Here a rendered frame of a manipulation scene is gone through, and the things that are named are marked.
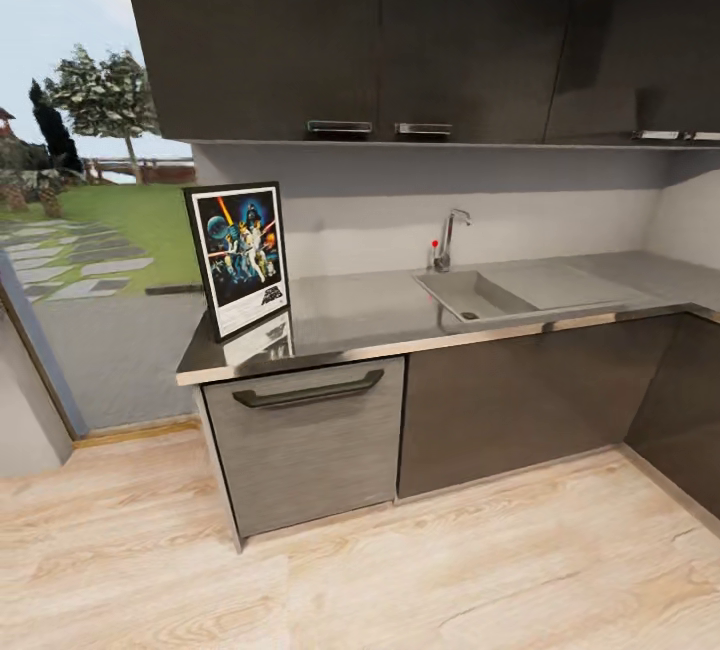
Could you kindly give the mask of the poster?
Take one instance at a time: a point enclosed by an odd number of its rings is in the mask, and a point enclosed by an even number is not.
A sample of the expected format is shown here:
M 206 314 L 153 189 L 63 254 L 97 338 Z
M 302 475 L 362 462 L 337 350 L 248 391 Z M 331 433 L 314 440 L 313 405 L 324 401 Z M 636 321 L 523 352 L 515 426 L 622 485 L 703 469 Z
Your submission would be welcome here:
M 216 345 L 290 307 L 279 185 L 183 189 Z

